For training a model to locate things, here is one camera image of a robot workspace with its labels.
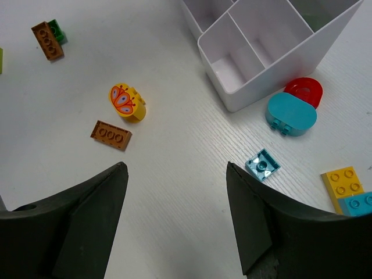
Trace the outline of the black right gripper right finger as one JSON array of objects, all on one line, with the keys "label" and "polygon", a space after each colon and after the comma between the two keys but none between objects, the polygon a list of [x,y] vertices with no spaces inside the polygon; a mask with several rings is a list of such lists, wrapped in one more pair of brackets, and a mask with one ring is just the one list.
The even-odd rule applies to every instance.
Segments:
[{"label": "black right gripper right finger", "polygon": [[371,216],[298,202],[234,163],[226,169],[239,259],[247,278],[370,278]]}]

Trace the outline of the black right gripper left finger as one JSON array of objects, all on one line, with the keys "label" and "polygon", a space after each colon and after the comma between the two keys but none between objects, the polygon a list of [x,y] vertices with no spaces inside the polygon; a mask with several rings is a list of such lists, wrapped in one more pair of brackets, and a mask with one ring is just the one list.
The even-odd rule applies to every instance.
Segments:
[{"label": "black right gripper left finger", "polygon": [[128,184],[123,162],[15,210],[1,207],[2,278],[104,278]]}]

